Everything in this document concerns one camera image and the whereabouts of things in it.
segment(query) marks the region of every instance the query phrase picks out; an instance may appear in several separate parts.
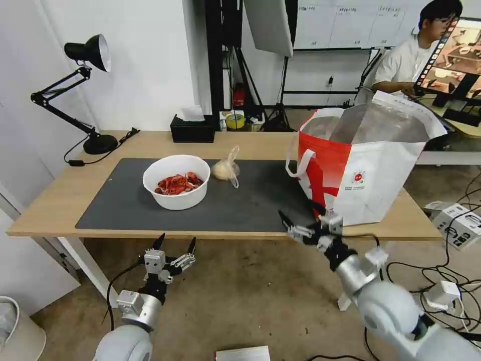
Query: lamp shade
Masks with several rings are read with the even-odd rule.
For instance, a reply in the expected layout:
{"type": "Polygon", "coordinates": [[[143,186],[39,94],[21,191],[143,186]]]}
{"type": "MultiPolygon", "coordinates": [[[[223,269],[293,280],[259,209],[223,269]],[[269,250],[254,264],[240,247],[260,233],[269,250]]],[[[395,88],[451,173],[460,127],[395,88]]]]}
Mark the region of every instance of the lamp shade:
{"type": "Polygon", "coordinates": [[[102,34],[91,37],[85,44],[66,43],[65,54],[72,60],[88,61],[96,68],[110,72],[111,60],[107,41],[102,34]]]}

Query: black desk lamp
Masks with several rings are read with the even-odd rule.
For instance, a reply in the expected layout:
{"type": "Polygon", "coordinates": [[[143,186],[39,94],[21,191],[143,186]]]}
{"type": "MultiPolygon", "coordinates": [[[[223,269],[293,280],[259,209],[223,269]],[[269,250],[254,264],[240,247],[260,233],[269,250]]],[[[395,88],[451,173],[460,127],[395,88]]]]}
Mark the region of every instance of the black desk lamp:
{"type": "Polygon", "coordinates": [[[59,95],[69,91],[79,84],[90,79],[90,71],[92,68],[88,67],[85,63],[90,62],[96,68],[105,72],[110,72],[111,60],[109,54],[109,48],[103,35],[99,34],[91,37],[85,44],[66,43],[64,46],[65,54],[72,60],[75,60],[77,65],[80,65],[75,72],[52,84],[51,86],[41,90],[37,93],[33,93],[30,99],[42,108],[47,109],[49,112],[54,113],[56,116],[62,118],[66,122],[69,122],[74,127],[79,128],[81,131],[88,134],[88,139],[84,143],[84,151],[87,154],[104,154],[112,152],[117,148],[117,139],[111,135],[101,135],[95,127],[83,123],[71,116],[65,114],[63,111],[55,108],[50,104],[50,101],[57,98],[59,95]],[[62,84],[70,78],[76,75],[81,75],[83,79],[73,83],[65,88],[53,89],[56,86],[62,84]]]}

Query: trash bin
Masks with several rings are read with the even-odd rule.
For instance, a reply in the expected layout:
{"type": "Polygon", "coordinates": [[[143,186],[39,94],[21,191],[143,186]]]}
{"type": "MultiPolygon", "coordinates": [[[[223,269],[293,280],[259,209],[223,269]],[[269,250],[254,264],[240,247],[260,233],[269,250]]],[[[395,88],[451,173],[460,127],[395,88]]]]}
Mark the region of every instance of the trash bin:
{"type": "Polygon", "coordinates": [[[19,304],[13,298],[0,296],[0,302],[11,303],[17,311],[15,326],[0,351],[0,359],[2,361],[38,360],[47,341],[45,331],[20,310],[19,304]]]}

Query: lamp base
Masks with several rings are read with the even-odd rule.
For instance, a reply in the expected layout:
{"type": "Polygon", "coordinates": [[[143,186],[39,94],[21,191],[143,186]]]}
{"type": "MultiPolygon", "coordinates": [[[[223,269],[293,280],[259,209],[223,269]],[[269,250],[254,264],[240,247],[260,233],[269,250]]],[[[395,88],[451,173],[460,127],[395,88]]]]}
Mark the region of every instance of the lamp base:
{"type": "Polygon", "coordinates": [[[112,135],[92,134],[84,143],[84,151],[87,154],[104,154],[117,148],[118,141],[112,135]]]}

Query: whiteboard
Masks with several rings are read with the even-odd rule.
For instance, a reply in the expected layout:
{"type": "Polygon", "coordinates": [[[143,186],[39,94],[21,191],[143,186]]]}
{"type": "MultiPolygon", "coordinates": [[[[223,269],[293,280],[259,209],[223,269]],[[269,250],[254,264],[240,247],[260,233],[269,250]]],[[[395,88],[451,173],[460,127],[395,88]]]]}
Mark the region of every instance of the whiteboard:
{"type": "Polygon", "coordinates": [[[294,50],[393,47],[431,0],[299,0],[294,50]]]}

